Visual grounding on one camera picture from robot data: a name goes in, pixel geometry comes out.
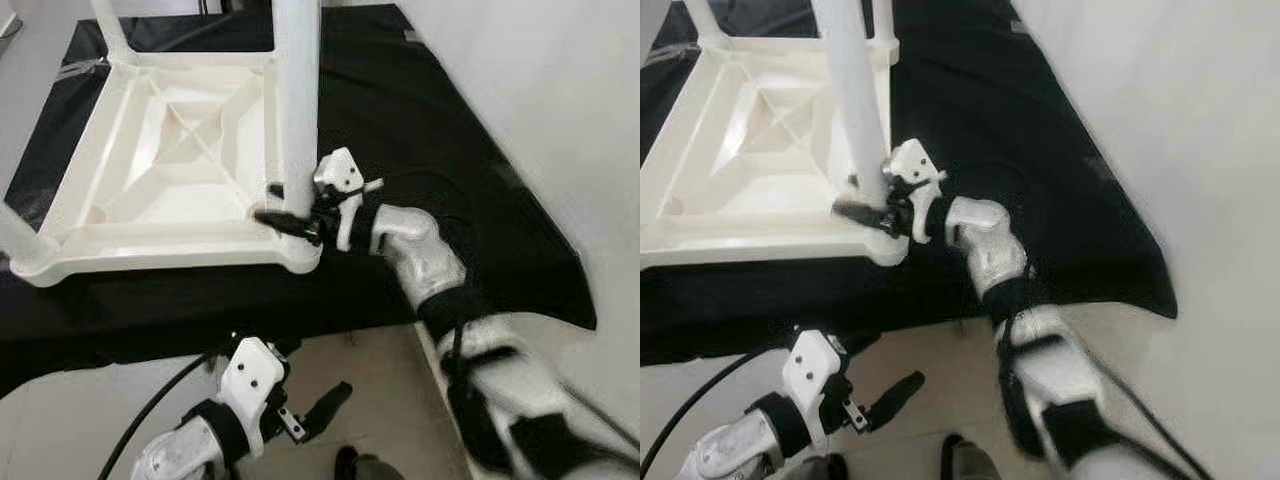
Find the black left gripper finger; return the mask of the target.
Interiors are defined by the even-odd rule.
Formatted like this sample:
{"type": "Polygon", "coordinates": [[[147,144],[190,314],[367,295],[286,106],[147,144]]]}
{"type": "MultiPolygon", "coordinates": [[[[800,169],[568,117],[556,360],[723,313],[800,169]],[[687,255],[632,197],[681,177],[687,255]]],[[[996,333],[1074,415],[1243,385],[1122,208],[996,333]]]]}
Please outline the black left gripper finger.
{"type": "Polygon", "coordinates": [[[306,412],[303,425],[306,428],[328,428],[342,406],[351,398],[353,390],[355,388],[349,383],[339,381],[306,412]]]}
{"type": "Polygon", "coordinates": [[[867,410],[869,420],[892,420],[905,404],[924,387],[925,374],[914,371],[888,388],[867,410]]]}

